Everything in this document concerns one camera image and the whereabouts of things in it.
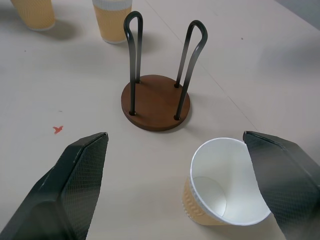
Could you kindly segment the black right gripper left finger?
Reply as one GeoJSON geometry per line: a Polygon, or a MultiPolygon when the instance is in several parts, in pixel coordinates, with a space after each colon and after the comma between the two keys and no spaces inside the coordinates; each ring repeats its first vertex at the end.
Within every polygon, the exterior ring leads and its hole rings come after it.
{"type": "Polygon", "coordinates": [[[0,232],[0,240],[86,240],[108,141],[107,132],[100,132],[68,145],[32,187],[0,232]]]}

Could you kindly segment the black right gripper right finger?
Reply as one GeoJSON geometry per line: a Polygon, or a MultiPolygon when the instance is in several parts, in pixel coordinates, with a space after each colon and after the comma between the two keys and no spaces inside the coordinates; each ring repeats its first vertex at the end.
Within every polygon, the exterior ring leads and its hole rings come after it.
{"type": "Polygon", "coordinates": [[[289,140],[245,131],[260,193],[286,240],[320,240],[320,165],[289,140]]]}

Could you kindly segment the yellow ribbed paper cup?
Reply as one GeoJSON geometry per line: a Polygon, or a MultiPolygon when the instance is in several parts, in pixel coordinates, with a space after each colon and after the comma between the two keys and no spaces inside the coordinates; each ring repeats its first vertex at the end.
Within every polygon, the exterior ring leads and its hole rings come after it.
{"type": "Polygon", "coordinates": [[[55,23],[52,0],[10,0],[24,24],[33,31],[46,31],[55,23]]]}
{"type": "Polygon", "coordinates": [[[109,44],[126,41],[124,20],[133,0],[92,0],[92,4],[102,39],[109,44]]]}
{"type": "Polygon", "coordinates": [[[195,151],[182,205],[188,217],[203,226],[252,226],[271,214],[247,145],[229,137],[208,140],[195,151]]]}

